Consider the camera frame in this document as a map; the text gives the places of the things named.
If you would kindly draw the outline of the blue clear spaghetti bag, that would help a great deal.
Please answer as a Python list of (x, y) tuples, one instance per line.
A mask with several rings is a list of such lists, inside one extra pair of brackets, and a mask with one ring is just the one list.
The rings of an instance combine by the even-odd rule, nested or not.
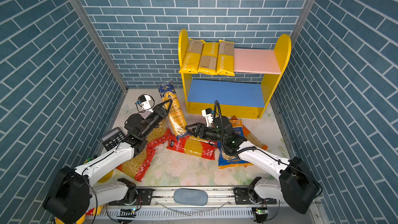
[(188, 139), (189, 134), (185, 130), (187, 122), (186, 122), (184, 114), (182, 112), (180, 102), (178, 100), (175, 87), (173, 85), (173, 81), (169, 80), (166, 83), (158, 85), (158, 91), (159, 91), (162, 101), (166, 101), (168, 99), (173, 100), (173, 105), (169, 112), (169, 120), (170, 120), (171, 127), (173, 129), (174, 135), (177, 137), (177, 140)]

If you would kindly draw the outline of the orange pasta bag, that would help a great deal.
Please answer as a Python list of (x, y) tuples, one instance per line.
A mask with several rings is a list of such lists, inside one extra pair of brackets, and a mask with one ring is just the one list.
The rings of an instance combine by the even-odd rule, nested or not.
[(268, 146), (263, 144), (251, 131), (249, 131), (243, 124), (241, 119), (233, 116), (230, 118), (230, 123), (232, 124), (234, 133), (246, 138), (253, 145), (262, 148), (263, 150), (267, 150)]

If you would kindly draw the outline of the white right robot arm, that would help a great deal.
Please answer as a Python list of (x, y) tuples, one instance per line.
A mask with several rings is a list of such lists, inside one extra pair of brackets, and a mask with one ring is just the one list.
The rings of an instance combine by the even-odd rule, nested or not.
[(186, 126), (186, 130), (191, 136), (220, 144), (228, 156), (249, 162), (278, 180), (273, 189), (266, 179), (255, 179), (252, 190), (257, 197), (285, 201), (296, 212), (307, 213), (313, 200), (320, 195), (322, 186), (302, 159), (283, 158), (255, 146), (235, 133), (225, 116), (215, 118), (213, 123), (210, 126), (198, 122)]

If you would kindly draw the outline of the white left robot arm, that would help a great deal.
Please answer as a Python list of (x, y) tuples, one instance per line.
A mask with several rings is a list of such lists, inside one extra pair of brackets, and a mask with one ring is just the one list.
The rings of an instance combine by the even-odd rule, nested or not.
[(125, 123), (128, 135), (105, 154), (75, 168), (64, 167), (55, 176), (42, 207), (65, 224), (73, 224), (87, 211), (114, 201), (125, 204), (136, 199), (136, 185), (118, 179), (110, 185), (95, 184), (110, 171), (145, 150), (147, 136), (165, 119), (172, 106), (169, 99), (153, 107), (147, 118), (131, 115)]

